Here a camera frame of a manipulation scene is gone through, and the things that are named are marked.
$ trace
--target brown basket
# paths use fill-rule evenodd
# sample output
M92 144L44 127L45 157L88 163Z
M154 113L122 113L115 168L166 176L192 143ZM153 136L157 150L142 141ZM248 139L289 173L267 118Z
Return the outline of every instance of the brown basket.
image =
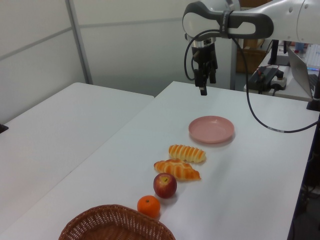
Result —
M59 240L176 240L161 222L121 205L90 208L71 220Z

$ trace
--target red apple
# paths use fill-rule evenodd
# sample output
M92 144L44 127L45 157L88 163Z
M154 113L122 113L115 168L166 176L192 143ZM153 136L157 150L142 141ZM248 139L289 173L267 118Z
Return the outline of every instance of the red apple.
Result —
M153 180L153 189L160 198L168 199L177 190L177 180L170 173L159 173Z

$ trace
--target white wall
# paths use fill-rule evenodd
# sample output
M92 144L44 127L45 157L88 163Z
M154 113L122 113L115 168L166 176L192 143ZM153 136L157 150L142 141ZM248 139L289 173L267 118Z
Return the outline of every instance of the white wall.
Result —
M85 82L65 0L0 1L0 123Z
M156 96L184 73L182 17L194 0L74 0L93 84ZM219 88L230 88L231 40L216 41ZM191 55L188 58L190 67Z

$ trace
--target tangerine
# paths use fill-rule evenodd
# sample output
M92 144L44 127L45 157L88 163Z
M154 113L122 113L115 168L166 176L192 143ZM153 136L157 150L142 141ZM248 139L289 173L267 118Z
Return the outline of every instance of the tangerine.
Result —
M148 195L143 196L138 201L137 205L138 212L145 214L151 218L156 218L160 213L160 202L154 196Z

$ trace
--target pastry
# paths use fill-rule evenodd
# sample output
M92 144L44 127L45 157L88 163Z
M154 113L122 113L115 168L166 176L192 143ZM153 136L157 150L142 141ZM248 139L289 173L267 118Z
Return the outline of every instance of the pastry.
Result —
M187 162L200 163L206 160L206 153L192 146L171 145L169 147L169 154L173 159L185 160Z
M198 171L194 170L189 163L179 159L158 161L154 164L154 169L159 173L172 174L177 180L181 181L201 179Z

